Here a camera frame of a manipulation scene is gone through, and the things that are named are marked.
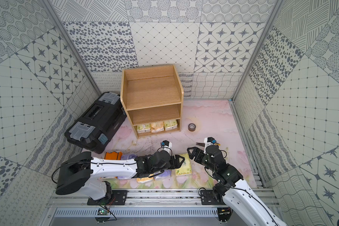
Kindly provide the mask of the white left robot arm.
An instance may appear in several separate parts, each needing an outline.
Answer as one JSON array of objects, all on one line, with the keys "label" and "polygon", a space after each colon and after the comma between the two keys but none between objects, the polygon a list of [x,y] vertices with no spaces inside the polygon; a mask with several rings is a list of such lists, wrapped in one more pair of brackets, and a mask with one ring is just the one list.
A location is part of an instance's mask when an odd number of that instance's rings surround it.
[{"label": "white left robot arm", "polygon": [[113,199],[111,185],[106,178],[151,178],[165,170],[179,169],[184,161],[184,157],[178,154],[172,156],[165,150],[129,160],[99,159],[91,152],[82,152],[57,169],[56,194],[79,192],[95,203],[105,205]]}]

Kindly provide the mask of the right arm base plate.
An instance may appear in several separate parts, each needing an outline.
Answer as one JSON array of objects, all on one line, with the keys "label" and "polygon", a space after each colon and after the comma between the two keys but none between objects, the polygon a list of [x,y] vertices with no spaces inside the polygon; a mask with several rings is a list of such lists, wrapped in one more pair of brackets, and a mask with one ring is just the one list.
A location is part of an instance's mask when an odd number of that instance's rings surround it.
[{"label": "right arm base plate", "polygon": [[213,190],[200,188],[198,195],[201,198],[202,205],[225,205],[219,194],[214,193]]}]

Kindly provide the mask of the small purple tissue pack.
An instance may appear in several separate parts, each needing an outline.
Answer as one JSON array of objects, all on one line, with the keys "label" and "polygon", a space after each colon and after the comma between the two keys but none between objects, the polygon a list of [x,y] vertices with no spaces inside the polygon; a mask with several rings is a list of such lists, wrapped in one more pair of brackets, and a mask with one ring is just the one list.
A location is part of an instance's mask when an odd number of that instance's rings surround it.
[{"label": "small purple tissue pack", "polygon": [[171,172],[172,172],[172,170],[166,169],[163,173],[160,173],[159,175],[154,176],[154,179],[155,180],[162,180],[162,179],[170,178]]}]

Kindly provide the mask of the yellow-orange tissue pack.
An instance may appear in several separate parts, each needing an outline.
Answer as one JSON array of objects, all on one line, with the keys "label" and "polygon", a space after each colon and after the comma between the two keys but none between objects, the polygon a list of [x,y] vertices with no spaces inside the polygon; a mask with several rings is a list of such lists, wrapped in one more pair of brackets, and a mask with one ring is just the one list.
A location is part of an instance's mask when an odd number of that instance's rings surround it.
[{"label": "yellow-orange tissue pack", "polygon": [[153,177],[137,178],[137,182],[144,184],[153,181]]}]

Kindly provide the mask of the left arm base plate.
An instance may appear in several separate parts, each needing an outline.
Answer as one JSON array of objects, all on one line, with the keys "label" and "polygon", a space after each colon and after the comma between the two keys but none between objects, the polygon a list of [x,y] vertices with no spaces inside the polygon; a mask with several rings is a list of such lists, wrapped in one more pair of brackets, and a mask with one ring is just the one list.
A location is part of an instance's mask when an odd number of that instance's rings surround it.
[{"label": "left arm base plate", "polygon": [[93,200],[89,198],[87,205],[89,206],[107,206],[107,205],[125,205],[128,190],[111,190],[107,192],[104,198]]}]

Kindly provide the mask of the yellow tissue pack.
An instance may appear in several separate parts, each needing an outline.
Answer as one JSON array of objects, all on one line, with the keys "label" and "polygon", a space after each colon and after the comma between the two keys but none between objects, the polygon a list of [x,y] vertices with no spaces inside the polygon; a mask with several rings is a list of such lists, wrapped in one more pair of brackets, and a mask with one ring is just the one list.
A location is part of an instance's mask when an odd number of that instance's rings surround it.
[{"label": "yellow tissue pack", "polygon": [[150,131],[151,133],[158,133],[161,131],[165,131],[164,123],[162,121],[150,123]]}]

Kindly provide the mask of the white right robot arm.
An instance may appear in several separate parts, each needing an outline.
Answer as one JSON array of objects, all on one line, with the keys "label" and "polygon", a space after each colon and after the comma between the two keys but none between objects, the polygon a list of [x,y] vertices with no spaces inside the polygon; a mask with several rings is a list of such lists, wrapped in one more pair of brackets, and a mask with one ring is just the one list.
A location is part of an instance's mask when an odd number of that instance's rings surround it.
[{"label": "white right robot arm", "polygon": [[230,207],[249,226],[286,226],[253,192],[242,174],[226,162],[217,145],[201,150],[187,149],[189,158],[212,171],[218,182],[212,189],[214,196]]}]

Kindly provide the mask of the green tissue pack shelf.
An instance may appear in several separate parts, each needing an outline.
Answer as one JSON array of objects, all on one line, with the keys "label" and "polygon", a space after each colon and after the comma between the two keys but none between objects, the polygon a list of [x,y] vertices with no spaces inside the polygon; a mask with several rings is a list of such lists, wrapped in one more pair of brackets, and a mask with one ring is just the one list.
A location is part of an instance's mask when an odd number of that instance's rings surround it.
[{"label": "green tissue pack shelf", "polygon": [[184,157],[184,162],[182,163],[181,167],[176,170],[176,176],[184,176],[192,174],[192,167],[189,155],[187,153],[180,154],[181,157]]}]

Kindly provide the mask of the orange tissue pack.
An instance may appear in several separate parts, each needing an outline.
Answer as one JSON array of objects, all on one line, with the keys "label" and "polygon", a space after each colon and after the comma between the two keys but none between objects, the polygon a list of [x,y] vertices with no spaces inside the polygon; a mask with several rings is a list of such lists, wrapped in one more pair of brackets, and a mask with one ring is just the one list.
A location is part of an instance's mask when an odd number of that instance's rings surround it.
[{"label": "orange tissue pack", "polygon": [[122,152],[106,152],[105,160],[121,160]]}]

